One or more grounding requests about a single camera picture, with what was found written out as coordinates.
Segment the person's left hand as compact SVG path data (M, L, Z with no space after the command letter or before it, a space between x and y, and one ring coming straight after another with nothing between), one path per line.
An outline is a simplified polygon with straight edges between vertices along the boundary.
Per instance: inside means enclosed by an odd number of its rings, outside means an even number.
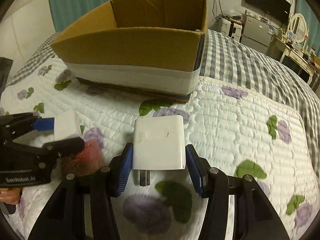
M17 205L21 200L21 188L0 188L0 202Z

